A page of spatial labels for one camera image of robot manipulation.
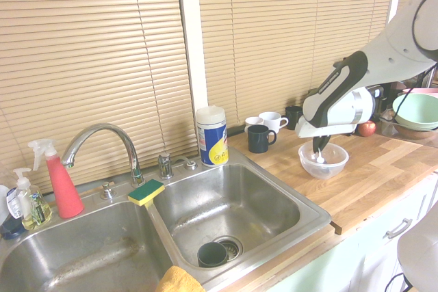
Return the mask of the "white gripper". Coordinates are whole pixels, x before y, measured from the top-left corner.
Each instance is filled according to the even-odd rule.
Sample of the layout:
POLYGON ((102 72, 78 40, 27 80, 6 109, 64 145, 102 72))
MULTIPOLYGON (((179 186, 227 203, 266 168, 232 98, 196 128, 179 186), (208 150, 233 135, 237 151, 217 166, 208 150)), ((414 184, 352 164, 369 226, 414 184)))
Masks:
POLYGON ((318 150, 324 150, 331 138, 330 135, 352 133, 355 129, 356 124, 336 124, 316 128, 305 120, 304 116, 301 116, 296 124, 295 132, 299 138, 313 137, 312 148, 313 152, 317 153, 318 150))

